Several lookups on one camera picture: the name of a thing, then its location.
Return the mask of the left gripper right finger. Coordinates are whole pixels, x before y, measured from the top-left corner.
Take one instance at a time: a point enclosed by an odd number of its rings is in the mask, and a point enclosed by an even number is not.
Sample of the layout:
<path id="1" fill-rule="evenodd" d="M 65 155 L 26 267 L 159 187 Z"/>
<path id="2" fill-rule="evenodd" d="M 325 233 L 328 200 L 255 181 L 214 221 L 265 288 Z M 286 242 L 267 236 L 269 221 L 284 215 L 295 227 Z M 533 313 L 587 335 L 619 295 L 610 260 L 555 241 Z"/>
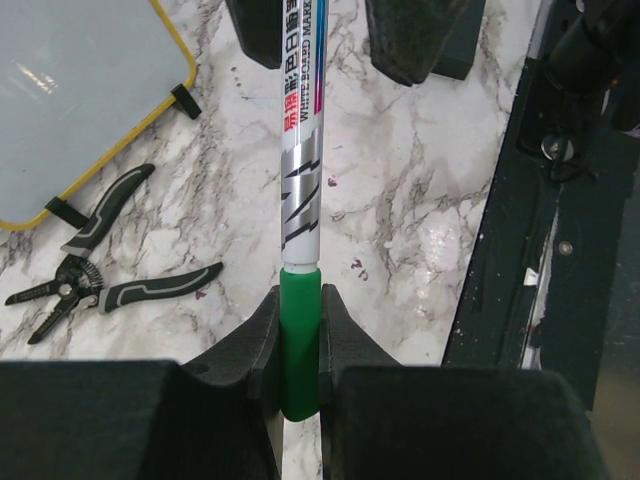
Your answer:
<path id="1" fill-rule="evenodd" d="M 567 382 L 519 369 L 404 366 L 322 289 L 319 395 L 327 479 L 605 479 Z"/>

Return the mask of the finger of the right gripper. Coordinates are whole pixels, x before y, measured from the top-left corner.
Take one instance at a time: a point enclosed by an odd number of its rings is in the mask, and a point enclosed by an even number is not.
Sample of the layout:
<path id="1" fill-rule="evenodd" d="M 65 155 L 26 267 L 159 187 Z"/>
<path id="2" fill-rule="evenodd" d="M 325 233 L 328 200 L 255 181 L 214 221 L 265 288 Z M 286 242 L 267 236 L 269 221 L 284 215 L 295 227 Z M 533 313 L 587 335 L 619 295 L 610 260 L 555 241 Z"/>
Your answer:
<path id="1" fill-rule="evenodd" d="M 403 86 L 425 82 L 472 1 L 367 1 L 372 65 Z"/>
<path id="2" fill-rule="evenodd" d="M 282 0 L 226 0 L 244 54 L 267 69 L 282 62 Z"/>

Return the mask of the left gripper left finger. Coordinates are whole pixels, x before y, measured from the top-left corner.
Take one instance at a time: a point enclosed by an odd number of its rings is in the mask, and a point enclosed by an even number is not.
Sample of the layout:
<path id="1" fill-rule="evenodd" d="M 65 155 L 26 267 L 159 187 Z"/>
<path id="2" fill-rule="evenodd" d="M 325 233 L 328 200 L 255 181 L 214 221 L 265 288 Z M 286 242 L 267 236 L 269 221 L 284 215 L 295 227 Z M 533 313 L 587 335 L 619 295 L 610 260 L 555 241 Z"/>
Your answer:
<path id="1" fill-rule="evenodd" d="M 5 361 L 5 479 L 277 479 L 279 292 L 192 361 Z"/>

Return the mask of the white whiteboard marker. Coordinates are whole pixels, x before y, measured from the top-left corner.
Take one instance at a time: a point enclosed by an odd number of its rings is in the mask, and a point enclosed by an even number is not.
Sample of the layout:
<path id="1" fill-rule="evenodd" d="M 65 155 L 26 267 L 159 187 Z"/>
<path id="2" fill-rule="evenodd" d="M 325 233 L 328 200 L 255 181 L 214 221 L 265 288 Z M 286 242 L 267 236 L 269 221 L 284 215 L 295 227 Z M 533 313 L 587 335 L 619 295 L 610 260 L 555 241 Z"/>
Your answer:
<path id="1" fill-rule="evenodd" d="M 281 253 L 308 274 L 320 259 L 328 2 L 282 7 Z"/>

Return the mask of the green marker cap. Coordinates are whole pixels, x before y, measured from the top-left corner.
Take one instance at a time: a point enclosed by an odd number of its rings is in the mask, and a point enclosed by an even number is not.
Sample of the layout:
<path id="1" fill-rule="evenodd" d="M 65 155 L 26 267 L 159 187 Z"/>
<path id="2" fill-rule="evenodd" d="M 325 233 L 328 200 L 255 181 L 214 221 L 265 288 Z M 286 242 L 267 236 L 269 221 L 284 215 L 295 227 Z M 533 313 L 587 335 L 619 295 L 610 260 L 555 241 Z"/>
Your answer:
<path id="1" fill-rule="evenodd" d="M 319 410 L 321 272 L 280 272 L 281 410 L 301 422 Z"/>

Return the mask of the yellow framed whiteboard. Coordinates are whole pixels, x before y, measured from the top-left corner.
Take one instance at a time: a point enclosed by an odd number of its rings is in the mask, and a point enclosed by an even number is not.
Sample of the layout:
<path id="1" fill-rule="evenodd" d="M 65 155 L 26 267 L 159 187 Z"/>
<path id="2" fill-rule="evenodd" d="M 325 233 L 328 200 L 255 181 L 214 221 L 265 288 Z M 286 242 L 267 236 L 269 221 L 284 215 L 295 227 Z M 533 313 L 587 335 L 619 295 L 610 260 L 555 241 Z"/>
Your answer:
<path id="1" fill-rule="evenodd" d="M 172 106 L 197 66 L 157 1 L 1 5 L 1 226 L 27 230 Z"/>

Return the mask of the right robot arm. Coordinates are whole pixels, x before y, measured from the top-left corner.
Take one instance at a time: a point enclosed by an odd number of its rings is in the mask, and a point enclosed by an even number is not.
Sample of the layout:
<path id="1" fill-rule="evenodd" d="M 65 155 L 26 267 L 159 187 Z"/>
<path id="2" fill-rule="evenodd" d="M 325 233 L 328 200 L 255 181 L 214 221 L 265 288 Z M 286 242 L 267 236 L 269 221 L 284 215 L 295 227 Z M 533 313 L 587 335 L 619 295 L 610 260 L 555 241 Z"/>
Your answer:
<path id="1" fill-rule="evenodd" d="M 438 63 L 464 1 L 368 1 L 372 65 L 397 84 L 423 83 Z M 317 173 L 322 163 L 328 4 L 230 1 L 244 53 L 282 72 L 281 172 Z M 567 94 L 600 93 L 639 58 L 639 4 L 587 1 L 545 60 L 552 85 Z"/>

